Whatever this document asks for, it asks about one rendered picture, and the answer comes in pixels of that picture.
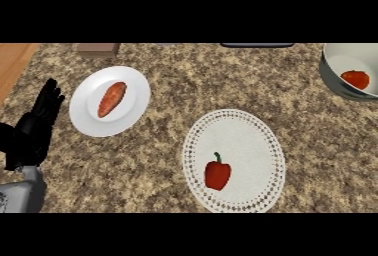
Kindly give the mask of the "orange sweet potato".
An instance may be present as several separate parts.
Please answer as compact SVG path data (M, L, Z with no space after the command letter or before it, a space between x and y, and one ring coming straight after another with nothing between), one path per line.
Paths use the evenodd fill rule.
M114 108L118 106L125 94L125 89L127 84L124 82L117 82L108 88L97 107L99 118L103 118L111 113Z

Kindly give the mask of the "grey bowl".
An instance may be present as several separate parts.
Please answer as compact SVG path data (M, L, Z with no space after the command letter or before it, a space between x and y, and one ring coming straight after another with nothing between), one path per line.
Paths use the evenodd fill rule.
M360 71L369 77L359 89L341 75ZM378 102L378 43L326 43L319 61L319 74L331 91L345 99Z

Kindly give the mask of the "white round lace placemat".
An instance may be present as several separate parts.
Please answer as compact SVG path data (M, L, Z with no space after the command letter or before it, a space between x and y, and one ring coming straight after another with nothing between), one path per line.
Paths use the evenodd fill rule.
M205 185L205 166L230 167L221 190ZM275 205L285 184L285 157L276 136L248 112L220 109L195 122L184 139L183 172L190 192L214 213L258 213Z

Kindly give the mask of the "brown rectangular block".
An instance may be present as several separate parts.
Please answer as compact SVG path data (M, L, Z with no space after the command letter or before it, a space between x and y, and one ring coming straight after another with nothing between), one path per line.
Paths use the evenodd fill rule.
M80 43L77 52L89 58L114 58L120 49L118 43Z

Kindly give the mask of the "red bell pepper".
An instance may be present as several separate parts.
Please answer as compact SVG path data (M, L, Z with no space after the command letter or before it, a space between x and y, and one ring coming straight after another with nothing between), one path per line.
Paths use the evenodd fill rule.
M204 171L205 186L221 191L230 179L232 167L221 162L220 153L214 153L215 160L208 162Z

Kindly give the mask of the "white round plate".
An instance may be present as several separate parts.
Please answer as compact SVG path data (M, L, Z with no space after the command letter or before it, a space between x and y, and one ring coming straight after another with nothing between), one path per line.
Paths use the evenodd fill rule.
M71 97L74 127L91 137L121 133L140 119L149 98L149 83L136 69L125 66L103 68L84 79Z

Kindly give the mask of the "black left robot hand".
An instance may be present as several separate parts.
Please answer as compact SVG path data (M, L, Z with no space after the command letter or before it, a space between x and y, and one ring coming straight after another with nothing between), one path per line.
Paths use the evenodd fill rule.
M58 81L49 79L32 109L22 115L16 126L0 122L0 152L6 154L6 170L38 166L44 161L63 100Z

